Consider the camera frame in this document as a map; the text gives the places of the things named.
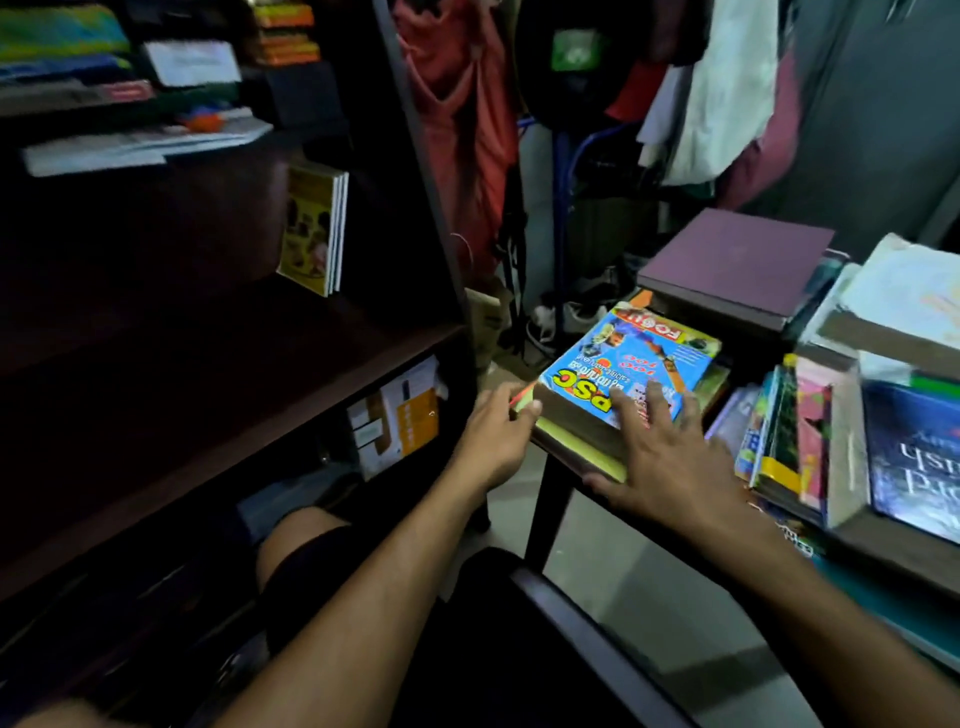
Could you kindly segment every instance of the purple book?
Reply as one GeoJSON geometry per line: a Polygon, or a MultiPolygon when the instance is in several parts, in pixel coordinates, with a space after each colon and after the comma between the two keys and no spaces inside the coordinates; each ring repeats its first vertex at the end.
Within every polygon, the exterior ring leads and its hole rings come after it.
{"type": "MultiPolygon", "coordinates": [[[[698,305],[711,297],[744,306],[759,315],[759,323],[769,319],[773,324],[765,326],[779,328],[797,309],[832,237],[824,228],[705,209],[640,271],[637,282],[698,305]]],[[[708,307],[729,313],[722,305],[708,307]]]]}

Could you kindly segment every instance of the floor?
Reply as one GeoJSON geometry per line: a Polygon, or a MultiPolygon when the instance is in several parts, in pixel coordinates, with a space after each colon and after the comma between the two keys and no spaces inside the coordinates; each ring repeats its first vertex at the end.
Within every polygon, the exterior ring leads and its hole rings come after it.
{"type": "MultiPolygon", "coordinates": [[[[522,555],[544,461],[531,445],[520,472],[490,494],[490,532],[468,536],[458,562],[483,546],[522,555]]],[[[705,728],[820,725],[727,592],[579,493],[545,573],[705,728]]]]}

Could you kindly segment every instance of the table leg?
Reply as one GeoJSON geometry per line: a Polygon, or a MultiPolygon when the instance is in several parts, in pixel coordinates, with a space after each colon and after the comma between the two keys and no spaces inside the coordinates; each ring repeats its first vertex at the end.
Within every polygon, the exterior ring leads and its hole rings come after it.
{"type": "Polygon", "coordinates": [[[527,549],[523,554],[523,560],[531,571],[542,573],[546,567],[560,524],[564,521],[566,506],[579,481],[580,477],[570,468],[553,455],[547,455],[534,522],[530,526],[527,549]]]}

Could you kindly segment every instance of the right hand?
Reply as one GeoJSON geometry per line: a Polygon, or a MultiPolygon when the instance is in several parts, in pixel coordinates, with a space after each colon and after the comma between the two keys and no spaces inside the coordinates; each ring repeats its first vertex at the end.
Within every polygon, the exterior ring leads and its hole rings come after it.
{"type": "Polygon", "coordinates": [[[611,392],[627,445],[627,482],[591,473],[584,483],[613,508],[657,522],[701,549],[744,539],[756,548],[757,538],[769,537],[785,543],[773,520],[749,505],[727,448],[704,440],[696,398],[684,395],[674,425],[660,385],[650,382],[646,394],[649,426],[633,400],[611,392]]]}

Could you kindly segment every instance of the chair armrest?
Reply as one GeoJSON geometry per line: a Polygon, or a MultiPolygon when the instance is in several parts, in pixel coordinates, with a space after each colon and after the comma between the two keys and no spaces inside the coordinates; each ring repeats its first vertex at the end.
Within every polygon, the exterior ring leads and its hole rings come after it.
{"type": "Polygon", "coordinates": [[[511,580],[642,725],[695,728],[693,719],[549,579],[518,567],[511,580]]]}

